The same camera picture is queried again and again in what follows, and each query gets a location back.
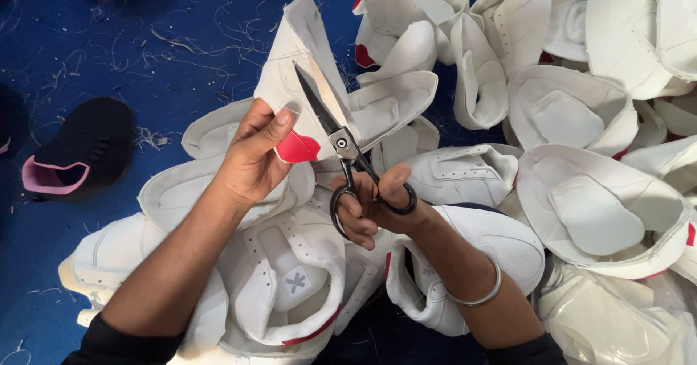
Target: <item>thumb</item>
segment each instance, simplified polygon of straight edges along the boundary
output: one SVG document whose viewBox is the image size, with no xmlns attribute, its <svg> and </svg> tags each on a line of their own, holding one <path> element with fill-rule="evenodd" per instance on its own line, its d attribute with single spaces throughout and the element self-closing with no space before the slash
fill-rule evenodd
<svg viewBox="0 0 697 365">
<path fill-rule="evenodd" d="M 260 155 L 264 155 L 291 133 L 294 124 L 293 113 L 283 108 L 264 129 L 248 138 L 245 142 Z"/>
<path fill-rule="evenodd" d="M 408 164 L 401 163 L 392 166 L 380 179 L 378 190 L 386 202 L 401 209 L 409 205 L 409 192 L 404 188 L 404 183 L 411 176 L 411 168 Z"/>
</svg>

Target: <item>black sleeve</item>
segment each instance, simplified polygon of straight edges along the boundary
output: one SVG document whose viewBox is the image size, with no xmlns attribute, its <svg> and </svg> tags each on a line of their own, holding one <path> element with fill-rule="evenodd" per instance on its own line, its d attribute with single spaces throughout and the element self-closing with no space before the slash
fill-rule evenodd
<svg viewBox="0 0 697 365">
<path fill-rule="evenodd" d="M 487 350 L 489 365 L 566 365 L 564 354 L 552 335 L 539 338 L 512 348 Z"/>
<path fill-rule="evenodd" d="M 80 350 L 71 352 L 61 365 L 164 365 L 174 357 L 184 334 L 134 336 L 110 327 L 98 313 L 92 319 Z"/>
</svg>

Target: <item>tongue label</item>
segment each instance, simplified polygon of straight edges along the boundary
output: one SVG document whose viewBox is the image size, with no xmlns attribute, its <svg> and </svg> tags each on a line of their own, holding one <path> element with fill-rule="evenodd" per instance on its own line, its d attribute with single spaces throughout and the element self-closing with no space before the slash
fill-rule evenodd
<svg viewBox="0 0 697 365">
<path fill-rule="evenodd" d="M 288 290 L 291 298 L 295 298 L 312 287 L 312 283 L 307 278 L 307 274 L 302 266 L 288 271 L 283 277 L 283 286 Z"/>
</svg>

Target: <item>plastic sheet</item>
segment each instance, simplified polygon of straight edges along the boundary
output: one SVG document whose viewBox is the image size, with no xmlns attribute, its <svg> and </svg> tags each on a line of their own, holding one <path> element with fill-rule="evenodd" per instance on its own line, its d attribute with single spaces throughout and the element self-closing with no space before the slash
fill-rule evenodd
<svg viewBox="0 0 697 365">
<path fill-rule="evenodd" d="M 553 255 L 533 296 L 569 364 L 697 364 L 697 288 L 667 271 L 643 280 L 601 276 Z"/>
</svg>

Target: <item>forearm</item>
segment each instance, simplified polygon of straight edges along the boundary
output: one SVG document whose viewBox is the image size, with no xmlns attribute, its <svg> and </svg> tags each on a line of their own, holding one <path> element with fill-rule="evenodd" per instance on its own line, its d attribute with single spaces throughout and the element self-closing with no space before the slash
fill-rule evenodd
<svg viewBox="0 0 697 365">
<path fill-rule="evenodd" d="M 426 256 L 456 298 L 476 301 L 489 294 L 496 282 L 492 262 L 460 236 L 440 214 L 426 207 L 428 218 L 406 233 Z M 458 304 L 475 339 L 485 348 L 506 348 L 544 334 L 532 307 L 504 271 L 501 289 L 477 307 Z"/>
<path fill-rule="evenodd" d="M 216 260 L 248 210 L 214 184 L 121 284 L 102 312 L 107 324 L 138 336 L 184 331 Z"/>
</svg>

